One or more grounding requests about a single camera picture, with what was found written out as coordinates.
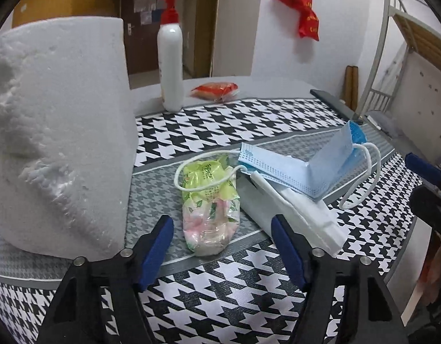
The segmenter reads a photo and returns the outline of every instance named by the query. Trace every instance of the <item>white elastic string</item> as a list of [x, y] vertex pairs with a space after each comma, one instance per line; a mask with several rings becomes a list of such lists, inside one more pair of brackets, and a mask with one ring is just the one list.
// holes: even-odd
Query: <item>white elastic string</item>
[[237, 165], [235, 168], [233, 168], [233, 170], [231, 171], [231, 173], [229, 175], [227, 175], [226, 177], [222, 178], [222, 180], [219, 180], [217, 182], [213, 182], [213, 183], [207, 184], [205, 186], [201, 186], [201, 187], [196, 187], [194, 189], [186, 189], [185, 187], [182, 187], [182, 186], [179, 185], [180, 173], [182, 172], [182, 170], [185, 168], [185, 166], [187, 164], [196, 162], [199, 159], [209, 158], [211, 156], [219, 155], [219, 154], [239, 155], [240, 152], [238, 150], [210, 151], [208, 153], [200, 154], [200, 155], [194, 156], [193, 158], [190, 158], [190, 159], [186, 160], [184, 163], [179, 165], [179, 167], [176, 170], [176, 173], [174, 175], [174, 186], [176, 186], [176, 188], [179, 189], [180, 191], [185, 191], [186, 193], [196, 193], [197, 191], [207, 190], [207, 189], [210, 189], [212, 187], [216, 187], [216, 186], [219, 186], [219, 185], [223, 184], [224, 182], [226, 182], [229, 179], [231, 179], [231, 177], [233, 177], [233, 175], [235, 175], [236, 171], [238, 171], [238, 170], [247, 171], [247, 168], [244, 165]]
[[[358, 148], [358, 149], [360, 149], [360, 150], [362, 150], [364, 152], [364, 155], [366, 156], [366, 159], [367, 159], [367, 171], [361, 177], [359, 177], [355, 181], [354, 184], [352, 184], [352, 186], [349, 188], [348, 192], [341, 199], [341, 201], [340, 201], [340, 203], [338, 205], [338, 207], [341, 210], [349, 210], [349, 209], [354, 208], [357, 205], [361, 204], [369, 196], [369, 194], [372, 192], [372, 190], [375, 188], [376, 184], [380, 180], [380, 176], [381, 176], [381, 173], [382, 173], [382, 154], [381, 154], [380, 150], [378, 149], [378, 147], [376, 145], [374, 145], [373, 143], [370, 143], [370, 142], [364, 143], [363, 145], [358, 145], [358, 144], [354, 143], [353, 147], [354, 148]], [[361, 196], [361, 198], [359, 198], [357, 201], [355, 201], [355, 202], [353, 202], [351, 204], [344, 205], [346, 200], [351, 196], [352, 193], [354, 193], [354, 191], [357, 189], [357, 187], [362, 182], [367, 180], [369, 178], [369, 176], [371, 175], [371, 173], [372, 173], [372, 159], [370, 157], [369, 150], [367, 150], [367, 147], [373, 148], [373, 150], [375, 150], [375, 153], [377, 155], [375, 179], [373, 180], [372, 184], [367, 189], [367, 191], [364, 193], [364, 195]]]

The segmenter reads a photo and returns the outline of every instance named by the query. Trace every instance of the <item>white package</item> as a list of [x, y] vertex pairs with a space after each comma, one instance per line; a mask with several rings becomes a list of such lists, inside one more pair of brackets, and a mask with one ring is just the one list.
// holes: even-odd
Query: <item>white package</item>
[[124, 245], [137, 129], [118, 18], [34, 22], [0, 36], [0, 234], [90, 261]]
[[258, 172], [251, 174], [254, 186], [244, 176], [237, 180], [243, 210], [271, 237], [271, 220], [283, 215], [292, 230], [302, 234], [313, 248], [335, 256], [347, 241], [349, 229], [338, 225], [325, 203], [314, 202], [283, 185], [269, 183]]

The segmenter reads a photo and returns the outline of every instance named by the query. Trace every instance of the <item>blue surgical mask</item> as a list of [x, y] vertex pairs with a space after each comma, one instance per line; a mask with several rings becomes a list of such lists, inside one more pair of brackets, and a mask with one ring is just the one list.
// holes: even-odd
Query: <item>blue surgical mask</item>
[[[343, 207], [348, 197], [355, 191], [363, 181], [371, 174], [372, 161], [368, 147], [375, 150], [378, 156], [377, 175], [370, 188], [355, 200]], [[176, 172], [174, 184], [177, 188], [186, 191], [178, 184], [178, 176], [187, 163], [200, 158], [206, 158], [215, 154], [238, 154], [233, 151], [214, 151], [201, 154], [183, 163]], [[359, 167], [362, 160], [367, 160], [367, 171], [359, 177], [350, 187], [346, 195], [341, 200], [339, 206], [342, 209], [353, 208], [361, 203], [370, 194], [380, 179], [381, 173], [381, 154], [373, 143], [368, 143], [362, 129], [353, 122], [348, 122], [342, 129], [337, 131], [332, 139], [320, 151], [318, 151], [310, 161], [305, 162], [290, 156], [283, 156], [258, 146], [243, 143], [239, 152], [238, 165], [232, 172], [241, 170], [247, 175], [258, 172], [266, 180], [287, 186], [299, 193], [307, 195], [313, 200], [320, 200], [324, 194], [340, 182], [349, 172]], [[216, 186], [225, 182], [229, 177], [210, 185]]]

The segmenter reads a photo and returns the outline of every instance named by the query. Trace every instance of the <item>houndstooth mattress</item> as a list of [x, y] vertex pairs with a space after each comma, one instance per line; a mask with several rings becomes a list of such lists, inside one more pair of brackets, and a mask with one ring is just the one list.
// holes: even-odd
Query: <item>houndstooth mattress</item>
[[[190, 107], [177, 114], [136, 119], [139, 147], [131, 184], [126, 242], [132, 246], [161, 214], [175, 221], [175, 237], [160, 277], [141, 295], [155, 336], [162, 343], [277, 343], [287, 340], [304, 301], [293, 286], [272, 241], [242, 213], [229, 247], [204, 261], [187, 250], [181, 228], [180, 194], [172, 175], [183, 159], [241, 142], [309, 159], [345, 123], [315, 99], [250, 99]], [[373, 129], [369, 141], [383, 158], [382, 177], [360, 206], [341, 211], [344, 184], [326, 200], [350, 236], [339, 256], [366, 255], [387, 273], [407, 239], [413, 216], [408, 197], [421, 182]], [[361, 193], [373, 181], [371, 177]], [[18, 343], [34, 343], [38, 327], [70, 261], [17, 250], [0, 237], [0, 317]], [[119, 343], [110, 294], [102, 291], [111, 343]], [[343, 288], [334, 296], [327, 335], [337, 332]]]

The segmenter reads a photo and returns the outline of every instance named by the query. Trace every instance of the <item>plastic-wrapped snack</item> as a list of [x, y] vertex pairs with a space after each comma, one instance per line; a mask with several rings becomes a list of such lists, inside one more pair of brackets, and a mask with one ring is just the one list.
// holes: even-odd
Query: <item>plastic-wrapped snack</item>
[[215, 102], [231, 101], [238, 94], [238, 86], [232, 82], [209, 82], [193, 89], [192, 97]]
[[[188, 164], [183, 170], [182, 186], [194, 189], [221, 180], [232, 171], [226, 161], [222, 157]], [[185, 241], [197, 256], [216, 255], [227, 247], [240, 224], [239, 199], [235, 176], [207, 190], [183, 193]]]

